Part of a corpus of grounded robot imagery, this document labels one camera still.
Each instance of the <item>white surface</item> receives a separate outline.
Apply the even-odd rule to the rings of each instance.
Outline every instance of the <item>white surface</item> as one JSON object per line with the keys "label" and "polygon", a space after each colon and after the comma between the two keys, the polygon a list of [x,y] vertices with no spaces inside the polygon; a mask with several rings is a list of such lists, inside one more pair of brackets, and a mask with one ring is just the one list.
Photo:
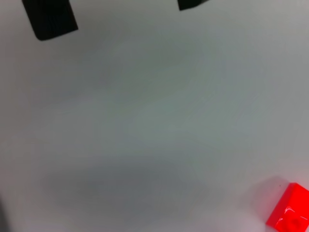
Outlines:
{"label": "white surface", "polygon": [[309,187],[309,3],[0,3],[0,192],[16,232],[264,232]]}

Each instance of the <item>red lego brick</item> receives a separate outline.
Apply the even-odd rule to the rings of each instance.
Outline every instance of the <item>red lego brick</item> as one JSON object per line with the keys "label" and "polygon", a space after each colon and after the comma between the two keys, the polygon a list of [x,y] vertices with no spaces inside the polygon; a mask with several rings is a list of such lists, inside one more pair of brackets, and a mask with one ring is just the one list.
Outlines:
{"label": "red lego brick", "polygon": [[305,232],[309,225],[309,191],[290,183],[266,224],[279,232]]}

